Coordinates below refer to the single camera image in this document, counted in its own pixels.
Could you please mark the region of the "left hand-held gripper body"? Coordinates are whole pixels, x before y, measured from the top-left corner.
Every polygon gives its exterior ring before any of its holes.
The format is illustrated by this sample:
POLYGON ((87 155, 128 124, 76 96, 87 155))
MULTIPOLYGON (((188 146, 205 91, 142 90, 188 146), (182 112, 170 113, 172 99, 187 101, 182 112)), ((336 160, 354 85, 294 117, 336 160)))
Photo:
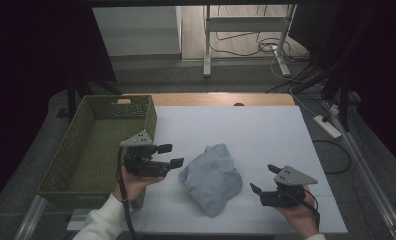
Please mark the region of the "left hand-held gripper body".
POLYGON ((153 139, 146 130, 120 143, 120 150, 126 150, 123 164, 130 174, 139 177, 165 177, 169 169, 161 169, 164 162, 155 162, 150 153, 153 139))

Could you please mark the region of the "person's left hand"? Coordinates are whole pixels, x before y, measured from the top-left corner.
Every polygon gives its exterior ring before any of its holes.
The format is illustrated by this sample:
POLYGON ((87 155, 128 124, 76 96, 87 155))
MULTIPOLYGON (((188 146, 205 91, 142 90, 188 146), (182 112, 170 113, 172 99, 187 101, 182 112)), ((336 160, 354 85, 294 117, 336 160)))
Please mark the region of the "person's left hand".
POLYGON ((138 177, 132 175, 125 169, 124 166, 121 167, 121 172, 126 193, 130 200, 136 199, 140 193, 146 189, 147 186, 159 183, 164 180, 164 177, 138 177))

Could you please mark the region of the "white foam board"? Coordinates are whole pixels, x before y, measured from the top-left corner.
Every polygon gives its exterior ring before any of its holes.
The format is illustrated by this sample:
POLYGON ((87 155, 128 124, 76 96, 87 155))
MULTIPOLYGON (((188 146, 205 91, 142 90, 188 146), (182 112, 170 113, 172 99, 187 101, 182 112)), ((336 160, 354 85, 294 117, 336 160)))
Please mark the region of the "white foam board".
POLYGON ((269 165, 290 166, 316 179, 311 193, 319 203, 320 230, 344 233, 347 228, 296 106, 159 106, 155 143, 170 143, 168 161, 190 163, 206 147, 223 143, 243 179, 238 195, 224 211, 210 218, 178 181, 177 170, 147 188, 143 207, 132 216, 140 234, 157 235, 275 235, 291 232, 284 217, 261 204, 252 187, 275 189, 269 165))

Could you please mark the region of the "aluminium rail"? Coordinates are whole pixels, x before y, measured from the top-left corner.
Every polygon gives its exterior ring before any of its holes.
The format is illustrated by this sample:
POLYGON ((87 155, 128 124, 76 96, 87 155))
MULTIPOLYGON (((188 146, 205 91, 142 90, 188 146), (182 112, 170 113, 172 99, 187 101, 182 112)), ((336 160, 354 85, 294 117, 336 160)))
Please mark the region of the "aluminium rail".
POLYGON ((351 132, 345 130, 340 122, 339 115, 332 114, 330 120, 342 134, 341 139, 354 161, 353 170, 358 171, 388 231, 392 235, 392 238, 396 240, 396 210, 367 164, 365 157, 366 152, 357 145, 351 132))
POLYGON ((43 197, 36 195, 33 198, 13 240, 31 240, 46 205, 47 201, 43 197))

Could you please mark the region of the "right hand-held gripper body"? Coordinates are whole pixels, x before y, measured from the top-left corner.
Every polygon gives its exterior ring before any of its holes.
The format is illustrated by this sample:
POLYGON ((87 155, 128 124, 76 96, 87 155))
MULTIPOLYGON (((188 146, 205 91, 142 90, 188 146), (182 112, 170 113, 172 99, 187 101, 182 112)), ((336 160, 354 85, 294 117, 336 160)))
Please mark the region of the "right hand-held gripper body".
POLYGON ((315 178, 290 166, 281 168, 281 171, 275 174, 274 182, 277 185, 275 191, 262 191, 259 196, 263 206, 298 206, 300 201, 305 199, 304 185, 318 183, 315 178))

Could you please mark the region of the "white metal stand frame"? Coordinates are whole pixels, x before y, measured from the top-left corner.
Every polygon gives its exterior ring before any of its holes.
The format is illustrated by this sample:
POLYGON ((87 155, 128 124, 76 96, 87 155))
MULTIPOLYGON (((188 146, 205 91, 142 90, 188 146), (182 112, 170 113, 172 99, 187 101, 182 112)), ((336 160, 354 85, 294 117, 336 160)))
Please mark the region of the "white metal stand frame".
POLYGON ((296 5, 287 8, 284 17, 269 16, 236 16, 236 17, 212 17, 210 6, 206 6, 205 15, 205 51, 203 55, 203 76, 211 76, 211 50, 210 35, 212 32, 279 32, 280 37, 276 46, 272 48, 274 56, 283 77, 290 77, 291 73, 286 64, 283 46, 292 22, 296 5))

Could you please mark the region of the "green woven basket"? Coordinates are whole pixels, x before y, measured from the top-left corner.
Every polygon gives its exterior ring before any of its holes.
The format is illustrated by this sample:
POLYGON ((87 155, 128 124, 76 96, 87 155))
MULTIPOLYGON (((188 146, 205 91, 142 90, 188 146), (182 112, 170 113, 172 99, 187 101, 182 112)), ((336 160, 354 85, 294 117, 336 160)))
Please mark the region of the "green woven basket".
POLYGON ((90 95, 81 100, 38 194, 63 209, 102 206, 116 184, 120 143, 152 142, 157 114, 150 95, 90 95))

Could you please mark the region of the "white power strip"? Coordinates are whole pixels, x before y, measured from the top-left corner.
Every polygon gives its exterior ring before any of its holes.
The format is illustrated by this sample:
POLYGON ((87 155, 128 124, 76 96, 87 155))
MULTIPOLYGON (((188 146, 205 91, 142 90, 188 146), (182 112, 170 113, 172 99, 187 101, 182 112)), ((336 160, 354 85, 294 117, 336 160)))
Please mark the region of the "white power strip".
POLYGON ((324 130, 332 139, 337 139, 342 136, 341 132, 338 131, 326 117, 318 115, 313 118, 313 121, 324 130))

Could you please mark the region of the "light blue tank top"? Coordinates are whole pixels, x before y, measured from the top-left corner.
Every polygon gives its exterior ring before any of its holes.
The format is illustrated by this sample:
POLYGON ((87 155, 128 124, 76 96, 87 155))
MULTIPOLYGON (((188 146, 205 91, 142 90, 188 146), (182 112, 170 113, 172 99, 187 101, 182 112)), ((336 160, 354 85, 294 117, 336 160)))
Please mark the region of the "light blue tank top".
POLYGON ((178 174, 178 181, 207 217, 220 215, 227 202, 240 193, 242 176, 227 146, 207 146, 178 174))

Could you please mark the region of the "black stand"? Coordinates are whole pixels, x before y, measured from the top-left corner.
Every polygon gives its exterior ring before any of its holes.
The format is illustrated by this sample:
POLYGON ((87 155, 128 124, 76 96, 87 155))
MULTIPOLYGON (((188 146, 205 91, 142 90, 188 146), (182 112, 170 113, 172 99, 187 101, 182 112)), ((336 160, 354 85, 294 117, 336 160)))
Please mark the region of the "black stand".
POLYGON ((319 75, 312 77, 307 82, 304 82, 297 87, 291 89, 290 94, 296 95, 302 91, 310 88, 322 80, 327 80, 327 83, 322 88, 320 93, 323 100, 332 100, 336 94, 339 94, 339 121, 346 132, 350 131, 348 124, 348 107, 349 107, 349 91, 351 89, 349 74, 347 71, 347 64, 345 61, 338 61, 333 66, 324 70, 319 75))
POLYGON ((87 95, 93 95, 92 88, 90 87, 91 83, 107 90, 111 94, 122 94, 122 92, 117 88, 93 75, 83 73, 78 76, 71 76, 67 79, 67 107, 61 108, 58 111, 58 118, 68 118, 69 120, 74 118, 77 109, 77 97, 83 98, 87 95))

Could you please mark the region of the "person's right hand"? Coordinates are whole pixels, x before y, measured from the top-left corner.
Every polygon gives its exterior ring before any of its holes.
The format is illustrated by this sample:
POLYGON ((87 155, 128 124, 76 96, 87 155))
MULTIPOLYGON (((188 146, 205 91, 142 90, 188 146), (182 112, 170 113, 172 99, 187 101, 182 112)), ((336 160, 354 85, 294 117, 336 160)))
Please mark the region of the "person's right hand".
POLYGON ((276 207, 303 240, 316 240, 319 234, 314 213, 305 205, 300 204, 296 207, 281 208, 276 207))

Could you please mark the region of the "black curtain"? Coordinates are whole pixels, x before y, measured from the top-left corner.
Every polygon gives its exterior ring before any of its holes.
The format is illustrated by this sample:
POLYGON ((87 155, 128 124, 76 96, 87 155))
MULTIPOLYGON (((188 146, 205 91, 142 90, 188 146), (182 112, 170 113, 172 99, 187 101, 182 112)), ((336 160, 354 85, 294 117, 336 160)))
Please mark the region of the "black curtain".
POLYGON ((289 36, 323 70, 346 62, 358 113, 396 158, 396 0, 300 4, 289 36))
POLYGON ((116 79, 91 6, 0 0, 0 193, 70 80, 116 79))

